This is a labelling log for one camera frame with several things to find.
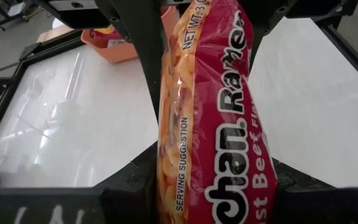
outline red plastic bag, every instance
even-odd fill
[[[160,223],[265,223],[277,186],[247,79],[252,24],[236,0],[194,0],[163,56]]]

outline plastic wrap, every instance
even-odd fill
[[[163,56],[160,223],[263,223],[277,185],[247,79],[252,24],[235,0],[195,0]]]

